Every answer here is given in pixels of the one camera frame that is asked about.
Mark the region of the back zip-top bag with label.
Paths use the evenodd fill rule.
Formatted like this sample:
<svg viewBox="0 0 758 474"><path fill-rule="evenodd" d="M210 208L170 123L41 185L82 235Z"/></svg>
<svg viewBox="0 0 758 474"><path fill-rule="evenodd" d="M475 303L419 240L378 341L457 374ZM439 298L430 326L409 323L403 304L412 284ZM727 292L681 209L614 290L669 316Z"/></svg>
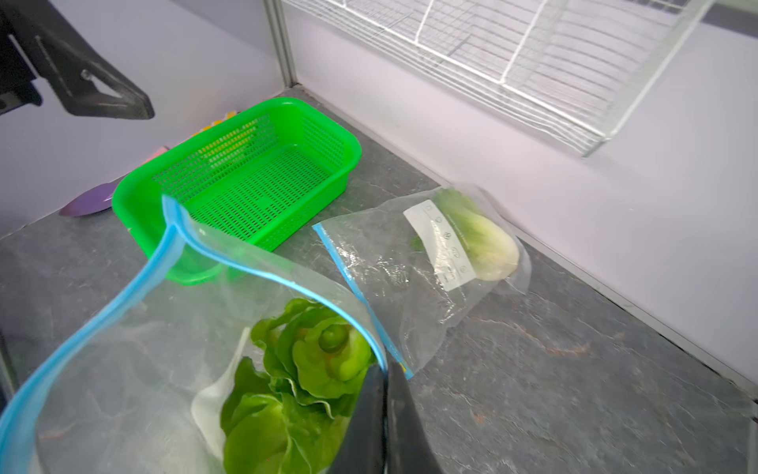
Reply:
<svg viewBox="0 0 758 474"><path fill-rule="evenodd" d="M443 188L472 198L485 216L502 225L520 251L518 270L499 282L472 280L444 290L430 259L403 212ZM491 197L473 184L438 187L395 197L373 209L343 214L314 226L345 282L365 305L385 349L413 377L433 358L448 329L488 294L525 294L532 265L513 228L497 212Z"/></svg>

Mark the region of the purple pink garden trowel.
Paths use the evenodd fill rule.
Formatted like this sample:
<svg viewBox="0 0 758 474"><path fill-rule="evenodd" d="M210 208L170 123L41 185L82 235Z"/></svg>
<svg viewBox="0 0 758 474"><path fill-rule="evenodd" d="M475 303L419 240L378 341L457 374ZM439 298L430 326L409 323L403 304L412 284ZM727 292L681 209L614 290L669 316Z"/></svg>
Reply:
<svg viewBox="0 0 758 474"><path fill-rule="evenodd" d="M67 203L59 212L64 217L85 217L112 207L114 192L118 184L126 177L118 177L108 183L98 185Z"/></svg>

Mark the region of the clear blue-zip zip-top bag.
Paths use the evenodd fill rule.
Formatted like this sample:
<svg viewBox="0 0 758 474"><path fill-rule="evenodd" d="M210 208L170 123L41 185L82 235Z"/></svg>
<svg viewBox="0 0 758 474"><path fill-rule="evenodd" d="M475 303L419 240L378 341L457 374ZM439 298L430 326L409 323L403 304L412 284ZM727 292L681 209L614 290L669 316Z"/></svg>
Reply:
<svg viewBox="0 0 758 474"><path fill-rule="evenodd" d="M321 303L387 355L344 286L194 221L164 197L166 229L136 278L26 381L1 419L5 473L225 473L191 417L245 329L295 298Z"/></svg>

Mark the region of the cabbage in back bag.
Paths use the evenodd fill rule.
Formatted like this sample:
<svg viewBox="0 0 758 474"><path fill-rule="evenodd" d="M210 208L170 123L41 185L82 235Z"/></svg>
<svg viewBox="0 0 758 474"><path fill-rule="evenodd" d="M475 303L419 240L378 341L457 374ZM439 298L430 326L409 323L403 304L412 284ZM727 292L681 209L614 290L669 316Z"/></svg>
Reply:
<svg viewBox="0 0 758 474"><path fill-rule="evenodd" d="M506 280L518 270L520 251L514 237L454 188L438 190L403 215L447 292L472 280Z"/></svg>

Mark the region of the green plastic perforated basket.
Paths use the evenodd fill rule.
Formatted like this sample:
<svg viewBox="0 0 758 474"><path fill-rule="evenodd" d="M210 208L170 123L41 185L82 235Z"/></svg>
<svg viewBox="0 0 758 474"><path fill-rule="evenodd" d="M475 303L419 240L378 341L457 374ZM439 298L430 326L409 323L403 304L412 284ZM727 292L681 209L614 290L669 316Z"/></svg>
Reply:
<svg viewBox="0 0 758 474"><path fill-rule="evenodd" d="M165 196L194 221L272 251L347 189L361 153L353 134L314 107L275 98L135 169L112 206L146 256L166 229Z"/></svg>

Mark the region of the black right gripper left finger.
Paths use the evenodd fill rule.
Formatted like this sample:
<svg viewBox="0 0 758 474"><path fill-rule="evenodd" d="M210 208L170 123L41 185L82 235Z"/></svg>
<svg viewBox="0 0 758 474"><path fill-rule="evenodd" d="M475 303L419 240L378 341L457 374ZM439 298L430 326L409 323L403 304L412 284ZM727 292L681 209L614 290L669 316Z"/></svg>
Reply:
<svg viewBox="0 0 758 474"><path fill-rule="evenodd" d="M369 367L345 438L328 472L381 474L385 464L385 377Z"/></svg>

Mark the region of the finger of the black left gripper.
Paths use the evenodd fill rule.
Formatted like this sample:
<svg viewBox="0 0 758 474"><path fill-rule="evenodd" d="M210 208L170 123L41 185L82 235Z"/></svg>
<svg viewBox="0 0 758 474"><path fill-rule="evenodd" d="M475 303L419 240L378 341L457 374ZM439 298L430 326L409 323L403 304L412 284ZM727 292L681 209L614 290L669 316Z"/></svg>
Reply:
<svg viewBox="0 0 758 474"><path fill-rule="evenodd" d="M1 3L1 112L39 107L45 79L77 117L151 120L147 94L103 59L48 1Z"/></svg>

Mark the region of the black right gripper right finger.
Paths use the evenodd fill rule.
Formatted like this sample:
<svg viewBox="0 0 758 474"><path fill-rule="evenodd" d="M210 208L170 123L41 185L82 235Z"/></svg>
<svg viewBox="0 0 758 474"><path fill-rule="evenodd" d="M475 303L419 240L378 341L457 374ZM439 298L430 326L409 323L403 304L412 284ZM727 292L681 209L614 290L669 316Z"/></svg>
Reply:
<svg viewBox="0 0 758 474"><path fill-rule="evenodd" d="M442 474L400 363L389 363L386 388L386 472Z"/></svg>

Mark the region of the green chinese cabbage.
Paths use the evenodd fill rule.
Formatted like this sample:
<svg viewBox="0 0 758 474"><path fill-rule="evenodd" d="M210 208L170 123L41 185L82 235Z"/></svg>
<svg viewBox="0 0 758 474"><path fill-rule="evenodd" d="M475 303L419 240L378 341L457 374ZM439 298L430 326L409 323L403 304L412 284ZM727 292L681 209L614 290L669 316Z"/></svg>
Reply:
<svg viewBox="0 0 758 474"><path fill-rule="evenodd" d="M367 371L376 363L369 343L347 319L303 298L291 300L280 316L259 321L251 341L264 351L272 391L332 419L353 414Z"/></svg>
<svg viewBox="0 0 758 474"><path fill-rule="evenodd" d="M225 473L325 473L347 434L347 405L298 402L289 380L259 371L245 329L222 375L191 401L191 417Z"/></svg>

